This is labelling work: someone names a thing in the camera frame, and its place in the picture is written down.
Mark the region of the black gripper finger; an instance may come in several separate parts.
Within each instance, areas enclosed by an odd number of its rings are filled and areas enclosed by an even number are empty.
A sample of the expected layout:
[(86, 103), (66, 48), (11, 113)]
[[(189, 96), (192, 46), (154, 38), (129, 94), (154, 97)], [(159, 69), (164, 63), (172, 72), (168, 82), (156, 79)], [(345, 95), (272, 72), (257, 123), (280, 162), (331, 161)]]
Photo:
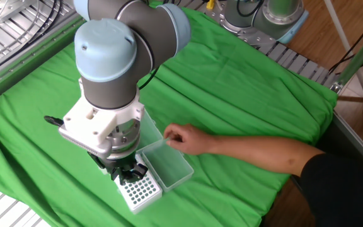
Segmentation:
[(124, 186), (127, 183), (135, 182), (135, 177), (131, 170), (123, 170), (121, 168), (115, 168), (111, 174), (111, 179), (115, 180), (116, 178), (119, 180), (120, 185)]
[(131, 169), (130, 171), (132, 175), (132, 182), (142, 180), (145, 177), (147, 171), (148, 171), (147, 166), (141, 163), (136, 164), (135, 167), (133, 167), (133, 169)]

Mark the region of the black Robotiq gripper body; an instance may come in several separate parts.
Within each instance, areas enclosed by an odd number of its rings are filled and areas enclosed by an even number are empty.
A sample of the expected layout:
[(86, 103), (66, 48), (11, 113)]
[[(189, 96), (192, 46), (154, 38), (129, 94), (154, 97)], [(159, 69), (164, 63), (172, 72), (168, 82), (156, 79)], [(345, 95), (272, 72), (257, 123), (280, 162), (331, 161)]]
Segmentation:
[(91, 159), (98, 165), (100, 169), (105, 169), (107, 172), (113, 172), (114, 169), (120, 168), (122, 170), (128, 171), (136, 166), (135, 152), (129, 154), (126, 157), (109, 160), (101, 159), (91, 153), (88, 153)]

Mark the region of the person's hand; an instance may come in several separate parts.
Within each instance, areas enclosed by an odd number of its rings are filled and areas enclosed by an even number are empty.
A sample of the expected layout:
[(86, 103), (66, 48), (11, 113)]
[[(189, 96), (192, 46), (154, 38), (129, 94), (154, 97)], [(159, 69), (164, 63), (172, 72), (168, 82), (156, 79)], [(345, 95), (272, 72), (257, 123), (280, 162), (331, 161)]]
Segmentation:
[(213, 154), (216, 151), (216, 138), (191, 124), (170, 124), (164, 130), (167, 145), (185, 154)]

